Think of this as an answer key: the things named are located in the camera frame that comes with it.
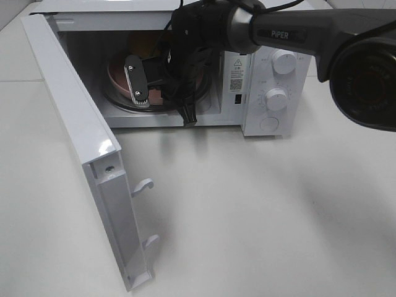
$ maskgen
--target power knob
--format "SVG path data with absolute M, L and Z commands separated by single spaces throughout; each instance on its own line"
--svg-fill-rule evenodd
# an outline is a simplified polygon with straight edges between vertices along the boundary
M 296 69 L 297 57 L 292 51 L 277 50 L 272 56 L 272 67 L 278 74 L 288 74 Z
M 288 96 L 281 88 L 273 88 L 265 94 L 265 105 L 269 110 L 279 111 L 287 106 Z

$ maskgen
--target control panel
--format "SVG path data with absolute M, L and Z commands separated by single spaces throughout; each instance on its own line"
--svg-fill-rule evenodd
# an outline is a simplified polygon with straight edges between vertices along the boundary
M 253 57 L 245 136 L 288 135 L 311 57 L 263 46 Z

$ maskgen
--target qr code label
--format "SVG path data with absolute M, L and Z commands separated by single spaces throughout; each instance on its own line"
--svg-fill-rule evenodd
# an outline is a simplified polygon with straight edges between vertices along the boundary
M 240 91 L 242 90 L 243 79 L 231 79 L 230 90 Z

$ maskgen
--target timer knob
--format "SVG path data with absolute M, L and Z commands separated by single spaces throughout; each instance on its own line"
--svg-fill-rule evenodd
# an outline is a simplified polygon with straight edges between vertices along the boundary
M 286 107 L 288 96 L 281 88 L 273 88 L 265 94 L 265 104 L 272 111 L 279 111 Z
M 272 67 L 276 73 L 288 74 L 296 69 L 297 57 L 292 51 L 277 50 L 272 56 Z

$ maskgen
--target button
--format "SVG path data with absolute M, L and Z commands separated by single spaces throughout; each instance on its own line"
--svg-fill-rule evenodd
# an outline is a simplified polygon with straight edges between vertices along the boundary
M 274 118 L 273 116 L 263 119 L 260 124 L 260 128 L 264 132 L 274 132 L 278 129 L 278 127 L 279 120 L 277 118 Z

